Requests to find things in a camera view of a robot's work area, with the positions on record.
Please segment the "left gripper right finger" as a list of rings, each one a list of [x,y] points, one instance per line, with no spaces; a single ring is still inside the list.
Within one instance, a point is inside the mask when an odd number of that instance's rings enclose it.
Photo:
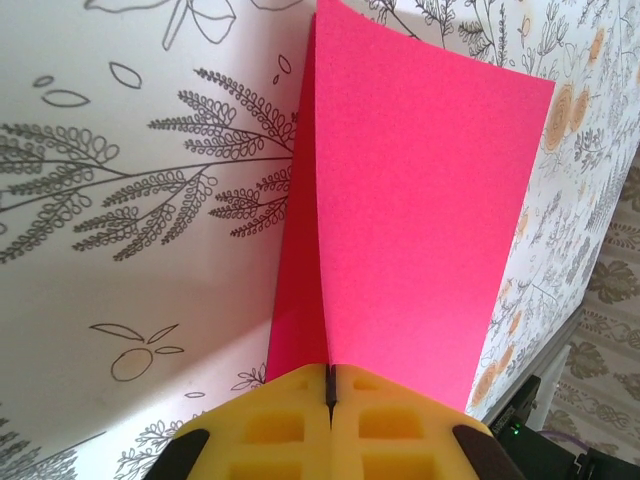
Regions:
[[[488,427],[385,378],[330,368],[332,479],[522,479]]]

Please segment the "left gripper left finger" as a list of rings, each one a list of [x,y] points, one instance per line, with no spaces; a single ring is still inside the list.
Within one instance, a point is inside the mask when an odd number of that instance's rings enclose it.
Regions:
[[[157,421],[122,452],[118,479],[326,479],[330,369],[307,365],[188,420]]]

